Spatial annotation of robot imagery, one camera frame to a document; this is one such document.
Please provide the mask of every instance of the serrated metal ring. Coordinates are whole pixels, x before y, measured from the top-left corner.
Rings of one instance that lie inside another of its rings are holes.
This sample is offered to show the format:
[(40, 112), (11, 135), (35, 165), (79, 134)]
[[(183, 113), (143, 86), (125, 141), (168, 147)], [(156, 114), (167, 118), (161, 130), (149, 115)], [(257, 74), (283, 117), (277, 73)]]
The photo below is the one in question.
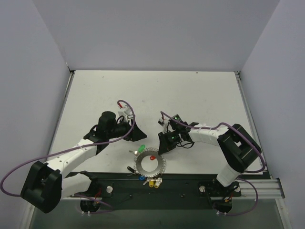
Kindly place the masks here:
[[(154, 156), (158, 161), (158, 166), (154, 171), (148, 172), (143, 169), (142, 161), (147, 156)], [(158, 155), (158, 151), (154, 148), (147, 148), (135, 158), (135, 169), (144, 177), (156, 177), (165, 171), (166, 162), (164, 158)]]

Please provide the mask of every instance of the purple cable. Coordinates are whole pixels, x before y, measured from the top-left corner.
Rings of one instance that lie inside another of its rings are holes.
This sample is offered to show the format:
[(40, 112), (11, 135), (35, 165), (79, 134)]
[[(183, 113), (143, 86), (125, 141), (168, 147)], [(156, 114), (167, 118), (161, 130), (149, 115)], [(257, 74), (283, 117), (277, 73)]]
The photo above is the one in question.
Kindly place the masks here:
[(27, 165), (31, 162), (34, 162), (34, 161), (38, 161), (38, 160), (41, 160), (41, 159), (46, 159), (46, 158), (49, 158), (49, 157), (52, 157), (52, 156), (57, 156), (57, 155), (60, 155), (60, 154), (64, 154), (64, 153), (68, 153), (70, 151), (73, 151), (73, 150), (76, 150), (76, 149), (80, 149), (80, 148), (85, 148), (85, 147), (89, 147), (89, 146), (99, 146), (99, 145), (104, 145), (104, 144), (110, 144), (110, 143), (114, 143), (114, 142), (117, 142), (117, 141), (120, 141), (122, 140), (123, 138), (125, 138), (126, 136), (128, 136), (128, 134), (130, 134), (130, 132), (132, 131), (134, 125), (135, 125), (135, 114), (134, 114), (134, 111), (133, 111), (133, 108), (130, 106), (130, 104), (124, 100), (119, 100), (118, 101), (118, 104), (119, 102), (122, 102), (122, 103), (125, 103), (127, 106), (129, 106), (131, 112), (132, 112), (132, 115), (133, 115), (133, 122), (132, 122), (132, 127), (130, 128), (130, 130), (122, 137), (119, 137), (117, 139), (114, 139), (112, 141), (109, 141), (109, 142), (100, 142), (100, 143), (93, 143), (93, 144), (87, 144), (87, 145), (83, 145), (83, 146), (77, 146), (77, 147), (74, 147), (74, 148), (70, 148), (70, 149), (66, 149), (66, 150), (63, 150), (63, 151), (60, 151), (58, 153), (55, 153), (55, 154), (50, 154), (50, 155), (46, 155), (46, 156), (40, 156), (40, 157), (37, 157), (37, 158), (34, 158), (34, 159), (31, 159), (29, 161), (26, 161), (26, 162), (23, 162), (22, 164), (14, 167), (11, 171), (9, 171), (1, 180), (0, 182), (0, 190), (8, 195), (8, 196), (12, 196), (12, 197), (20, 197), (19, 194), (14, 194), (14, 193), (10, 193), (8, 191), (6, 191), (3, 187), (3, 183), (4, 181), (6, 180), (6, 178), (8, 178), (8, 176), (10, 174), (12, 174), (14, 171), (16, 171), (17, 169), (19, 169), (20, 167), (24, 166), (24, 165)]
[(96, 202), (99, 202), (100, 204), (103, 204), (105, 206), (108, 206), (110, 208), (112, 208), (111, 210), (102, 210), (102, 211), (96, 211), (96, 212), (90, 212), (90, 215), (91, 214), (101, 214), (101, 213), (107, 213), (107, 212), (112, 212), (113, 211), (113, 206), (103, 202), (103, 201), (100, 201), (98, 199), (94, 199), (94, 198), (91, 198), (91, 197), (87, 197), (87, 196), (84, 196), (84, 195), (80, 195), (80, 194), (74, 194), (75, 197), (81, 197), (81, 198), (86, 198), (86, 199), (89, 199), (89, 200), (93, 200), (93, 201), (96, 201)]
[(248, 183), (249, 185), (251, 185), (254, 188), (255, 195), (256, 195), (255, 204), (253, 205), (252, 208), (250, 208), (250, 209), (248, 209), (246, 211), (238, 212), (238, 213), (227, 213), (227, 214), (224, 214), (223, 212), (219, 212), (222, 215), (225, 215), (225, 216), (240, 216), (240, 215), (246, 214), (246, 213), (248, 213), (250, 211), (253, 211), (256, 208), (256, 206), (257, 206), (257, 203), (258, 203), (258, 193), (257, 193), (257, 190), (254, 187), (254, 185), (250, 181), (247, 181), (247, 180), (244, 180), (244, 179), (241, 179), (241, 178), (238, 178), (237, 180), (241, 180), (243, 182), (246, 182), (246, 183)]
[(199, 130), (199, 129), (210, 130), (211, 129), (211, 130), (216, 130), (221, 125), (225, 125), (229, 129), (233, 130), (237, 135), (239, 135), (256, 152), (256, 154), (258, 155), (258, 157), (262, 161), (263, 166), (262, 166), (261, 169), (256, 170), (256, 171), (247, 171), (246, 170), (245, 173), (259, 173), (259, 172), (262, 172), (262, 171), (265, 170), (266, 162), (265, 162), (263, 156), (258, 151), (258, 149), (247, 138), (245, 138), (245, 136), (243, 136), (238, 130), (236, 130), (234, 127), (230, 126), (229, 124), (227, 124), (227, 123), (220, 123), (217, 126), (212, 127), (212, 128), (210, 128), (210, 127), (194, 127), (194, 126), (190, 126), (190, 125), (186, 125), (186, 124), (180, 123), (179, 121), (173, 119), (172, 117), (170, 117), (168, 114), (164, 113), (163, 111), (161, 111), (160, 113), (162, 114), (162, 116), (164, 115), (164, 116), (168, 117), (169, 119), (171, 119), (172, 121), (176, 122), (177, 124), (182, 125), (182, 126), (187, 127), (187, 128), (191, 128), (191, 129), (197, 129), (197, 130)]

